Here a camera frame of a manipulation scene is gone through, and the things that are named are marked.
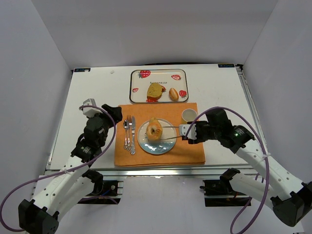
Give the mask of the metal serving tongs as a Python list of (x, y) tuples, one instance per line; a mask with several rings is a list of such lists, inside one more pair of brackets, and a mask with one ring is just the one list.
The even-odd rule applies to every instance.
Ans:
[(160, 139), (156, 140), (157, 142), (161, 141), (172, 141), (177, 140), (178, 138), (183, 138), (180, 134), (179, 127), (177, 126), (164, 126), (162, 128), (162, 135)]

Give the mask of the oblong golden bread roll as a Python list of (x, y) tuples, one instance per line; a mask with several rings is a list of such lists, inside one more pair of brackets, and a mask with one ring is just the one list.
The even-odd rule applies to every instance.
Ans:
[(152, 117), (149, 121), (149, 123), (154, 123), (154, 122), (158, 122), (157, 118), (155, 117)]

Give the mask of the bagel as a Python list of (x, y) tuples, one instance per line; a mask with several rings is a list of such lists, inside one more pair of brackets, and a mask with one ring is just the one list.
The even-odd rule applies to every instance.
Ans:
[(146, 135), (149, 141), (159, 141), (162, 136), (162, 126), (159, 122), (149, 123), (146, 128)]

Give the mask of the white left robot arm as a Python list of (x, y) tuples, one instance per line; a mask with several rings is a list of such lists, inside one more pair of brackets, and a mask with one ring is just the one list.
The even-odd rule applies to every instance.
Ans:
[(30, 234), (54, 234), (62, 218), (86, 195), (102, 186), (103, 176), (92, 170), (92, 164), (109, 148), (106, 139), (110, 128), (122, 121), (122, 108), (93, 105), (86, 126), (63, 168), (32, 200), (18, 206), (19, 226)]

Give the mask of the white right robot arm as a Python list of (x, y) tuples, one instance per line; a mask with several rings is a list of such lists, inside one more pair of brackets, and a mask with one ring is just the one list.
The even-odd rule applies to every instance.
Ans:
[(219, 179), (226, 193), (241, 192), (269, 207), (285, 225), (294, 227), (312, 209), (312, 184), (305, 183), (281, 166), (269, 153), (251, 125), (232, 125), (225, 107), (203, 112), (206, 121), (195, 118), (180, 125), (179, 133), (189, 144), (217, 140), (264, 178), (261, 183), (238, 169), (229, 168)]

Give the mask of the brown bread slice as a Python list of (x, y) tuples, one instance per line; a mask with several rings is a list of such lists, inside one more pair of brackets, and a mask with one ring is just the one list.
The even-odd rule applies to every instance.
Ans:
[(162, 93), (166, 91), (166, 88), (159, 83), (153, 82), (150, 84), (147, 90), (147, 99), (157, 101), (161, 98)]

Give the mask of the small round bread bun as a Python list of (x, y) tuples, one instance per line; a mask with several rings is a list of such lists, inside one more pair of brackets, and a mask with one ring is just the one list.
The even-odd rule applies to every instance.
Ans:
[(169, 97), (172, 101), (178, 101), (179, 100), (179, 95), (178, 95), (178, 92), (176, 91), (176, 89), (171, 88), (169, 90)]

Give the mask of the silver spoon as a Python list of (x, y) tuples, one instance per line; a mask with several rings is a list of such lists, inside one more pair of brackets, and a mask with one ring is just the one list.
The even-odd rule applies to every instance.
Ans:
[(128, 120), (124, 121), (123, 127), (124, 127), (124, 130), (125, 130), (125, 139), (124, 139), (124, 146), (123, 146), (123, 148), (127, 149), (127, 145), (128, 145), (127, 132), (128, 132), (128, 127), (129, 127), (128, 126)]

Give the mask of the silver fork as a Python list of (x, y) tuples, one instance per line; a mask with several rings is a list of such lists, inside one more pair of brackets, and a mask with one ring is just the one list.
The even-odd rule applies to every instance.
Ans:
[(127, 151), (131, 149), (131, 127), (132, 127), (132, 117), (131, 115), (127, 116)]

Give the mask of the yellow mug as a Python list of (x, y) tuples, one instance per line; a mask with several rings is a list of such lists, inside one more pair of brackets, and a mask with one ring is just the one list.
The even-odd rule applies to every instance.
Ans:
[(193, 109), (185, 109), (181, 114), (181, 124), (193, 122), (197, 117), (197, 112)]

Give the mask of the orange placemat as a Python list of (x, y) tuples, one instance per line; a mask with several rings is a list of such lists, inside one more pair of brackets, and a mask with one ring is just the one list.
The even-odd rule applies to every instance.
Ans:
[(121, 105), (123, 118), (128, 115), (136, 120), (134, 155), (123, 148), (125, 130), (123, 123), (117, 124), (114, 164), (120, 167), (156, 166), (156, 165), (191, 165), (205, 163), (203, 144), (190, 145), (187, 141), (178, 138), (169, 152), (161, 155), (152, 155), (145, 152), (138, 143), (139, 127), (152, 117), (169, 121), (173, 126), (181, 123), (181, 114), (185, 109), (197, 110), (196, 103), (169, 103), (169, 104), (128, 104)]

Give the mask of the white and blue plate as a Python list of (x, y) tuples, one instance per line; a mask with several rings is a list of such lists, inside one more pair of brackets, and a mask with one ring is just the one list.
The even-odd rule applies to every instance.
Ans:
[[(164, 126), (173, 126), (169, 121), (159, 118), (158, 119), (160, 125), (162, 127)], [(139, 143), (139, 146), (147, 153), (152, 155), (161, 155), (164, 153), (169, 152), (171, 149), (173, 149), (176, 140), (172, 141), (149, 141), (147, 139), (146, 135), (146, 128), (149, 124), (149, 121), (144, 122), (138, 129), (137, 133), (137, 140)]]

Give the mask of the strawberry print white tray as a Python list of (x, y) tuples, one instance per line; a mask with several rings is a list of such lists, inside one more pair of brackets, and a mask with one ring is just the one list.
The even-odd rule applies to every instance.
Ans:
[(131, 73), (132, 103), (186, 102), (189, 98), (185, 71), (181, 69), (135, 70)]

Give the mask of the silver knife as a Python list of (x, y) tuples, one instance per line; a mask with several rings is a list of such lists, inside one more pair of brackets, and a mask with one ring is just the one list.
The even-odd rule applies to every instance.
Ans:
[(136, 150), (135, 150), (135, 129), (136, 129), (136, 121), (135, 121), (135, 117), (132, 116), (131, 119), (131, 131), (132, 131), (132, 141), (131, 141), (131, 155), (134, 155)]

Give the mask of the left blue table label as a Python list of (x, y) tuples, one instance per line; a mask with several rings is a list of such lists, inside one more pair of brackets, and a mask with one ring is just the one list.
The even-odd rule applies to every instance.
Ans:
[(75, 68), (74, 72), (78, 73), (78, 72), (90, 72), (91, 68)]

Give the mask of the blue table label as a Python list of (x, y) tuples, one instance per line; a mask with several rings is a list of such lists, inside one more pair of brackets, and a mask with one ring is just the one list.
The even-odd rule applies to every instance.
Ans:
[(75, 68), (74, 72), (78, 73), (78, 72), (90, 72), (91, 68)]
[(224, 63), (224, 64), (218, 64), (219, 68), (235, 68), (234, 64), (231, 63)]

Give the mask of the right blue table label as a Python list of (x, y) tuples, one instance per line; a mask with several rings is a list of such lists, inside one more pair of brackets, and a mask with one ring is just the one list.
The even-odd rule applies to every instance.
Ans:
[(218, 64), (219, 68), (235, 68), (234, 64), (231, 63), (224, 63), (224, 64)]

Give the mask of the aluminium table frame rail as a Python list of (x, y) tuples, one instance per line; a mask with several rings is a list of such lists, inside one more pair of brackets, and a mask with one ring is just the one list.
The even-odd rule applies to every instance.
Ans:
[(216, 177), (218, 178), (229, 168), (238, 169), (248, 176), (255, 176), (258, 171), (247, 164), (225, 164), (213, 166), (156, 166), (156, 167), (119, 167), (119, 168), (94, 168), (104, 177), (130, 177), (130, 176), (186, 176), (186, 177)]

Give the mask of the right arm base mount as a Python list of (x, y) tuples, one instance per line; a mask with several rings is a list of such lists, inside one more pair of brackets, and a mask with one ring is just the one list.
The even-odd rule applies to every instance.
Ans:
[(244, 207), (249, 200), (243, 193), (228, 192), (220, 180), (204, 180), (199, 188), (204, 193), (205, 207)]

